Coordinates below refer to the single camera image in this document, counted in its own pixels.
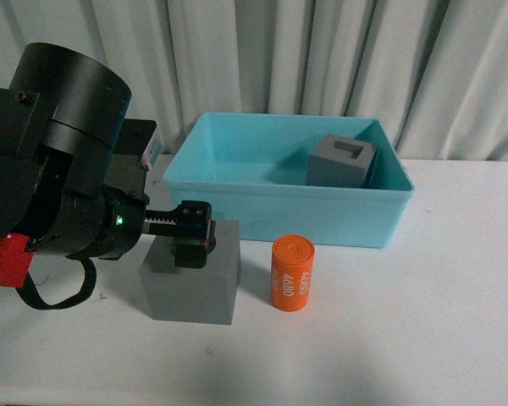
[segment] white tabletop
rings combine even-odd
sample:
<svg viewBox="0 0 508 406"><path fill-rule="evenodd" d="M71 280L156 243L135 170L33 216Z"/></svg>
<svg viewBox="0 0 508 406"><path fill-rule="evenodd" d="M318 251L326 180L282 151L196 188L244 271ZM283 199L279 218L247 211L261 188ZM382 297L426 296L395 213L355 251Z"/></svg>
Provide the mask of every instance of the white tabletop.
<svg viewBox="0 0 508 406"><path fill-rule="evenodd" d="M317 246L296 313L269 303L271 244L254 241L232 326L146 315L151 238L96 261L96 291L72 310L0 288L0 403L508 404L508 162L404 164L417 189L389 247ZM157 172L152 208L169 209ZM48 256L30 272L50 302L82 278Z"/></svg>

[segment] gray square block with hole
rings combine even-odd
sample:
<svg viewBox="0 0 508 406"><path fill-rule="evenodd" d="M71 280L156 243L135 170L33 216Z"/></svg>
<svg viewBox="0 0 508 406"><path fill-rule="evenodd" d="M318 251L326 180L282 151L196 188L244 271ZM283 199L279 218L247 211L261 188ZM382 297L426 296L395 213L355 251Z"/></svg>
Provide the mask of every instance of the gray square block with hole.
<svg viewBox="0 0 508 406"><path fill-rule="evenodd" d="M306 184L334 188L368 188L378 147L328 134L310 153Z"/></svg>
<svg viewBox="0 0 508 406"><path fill-rule="evenodd" d="M218 220L202 269L177 268L171 238L156 237L139 270L155 320L231 324L240 274L239 222Z"/></svg>

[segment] light blue plastic bin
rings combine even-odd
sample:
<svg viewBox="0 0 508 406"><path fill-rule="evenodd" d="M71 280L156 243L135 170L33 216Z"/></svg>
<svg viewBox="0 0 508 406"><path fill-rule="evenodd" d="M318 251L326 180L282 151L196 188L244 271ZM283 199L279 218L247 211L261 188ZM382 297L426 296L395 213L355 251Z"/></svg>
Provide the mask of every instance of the light blue plastic bin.
<svg viewBox="0 0 508 406"><path fill-rule="evenodd" d="M309 152L326 134L378 145L372 189L305 186ZM242 239L298 233L375 248L388 244L414 190L370 118L205 113L163 178L175 203L208 201L214 219L239 220Z"/></svg>

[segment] orange cylinder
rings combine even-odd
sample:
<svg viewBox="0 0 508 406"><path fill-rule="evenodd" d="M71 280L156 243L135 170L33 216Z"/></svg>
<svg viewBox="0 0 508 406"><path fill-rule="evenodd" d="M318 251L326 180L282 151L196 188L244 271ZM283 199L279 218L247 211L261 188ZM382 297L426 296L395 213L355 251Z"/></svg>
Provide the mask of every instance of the orange cylinder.
<svg viewBox="0 0 508 406"><path fill-rule="evenodd" d="M297 234L283 235L273 243L271 301L277 309L305 307L311 289L314 244Z"/></svg>

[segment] gray cube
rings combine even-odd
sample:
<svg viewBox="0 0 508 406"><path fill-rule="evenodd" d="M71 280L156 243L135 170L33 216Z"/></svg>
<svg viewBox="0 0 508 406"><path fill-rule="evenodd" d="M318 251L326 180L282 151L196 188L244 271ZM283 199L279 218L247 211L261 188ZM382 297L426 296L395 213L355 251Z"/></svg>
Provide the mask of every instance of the gray cube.
<svg viewBox="0 0 508 406"><path fill-rule="evenodd" d="M239 222L216 222L216 246L202 269L177 268L171 238L156 237L141 269L155 320L231 324L240 274Z"/></svg>
<svg viewBox="0 0 508 406"><path fill-rule="evenodd" d="M306 184L335 188L368 188L378 147L328 134L310 153Z"/></svg>

